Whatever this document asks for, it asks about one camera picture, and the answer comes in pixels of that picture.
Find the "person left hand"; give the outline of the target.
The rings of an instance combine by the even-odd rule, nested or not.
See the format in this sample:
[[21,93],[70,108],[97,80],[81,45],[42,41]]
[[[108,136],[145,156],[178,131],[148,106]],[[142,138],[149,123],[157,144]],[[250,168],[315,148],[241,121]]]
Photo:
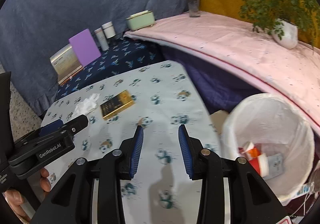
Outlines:
[[[42,168],[40,170],[40,187],[43,190],[43,196],[46,197],[50,190],[51,184],[48,180],[49,172],[47,169]],[[24,203],[24,199],[19,191],[17,190],[7,190],[4,193],[5,199],[9,204],[10,208],[16,214],[16,216],[23,222],[23,223],[30,223],[31,218],[26,214],[26,212],[22,209],[21,205]]]

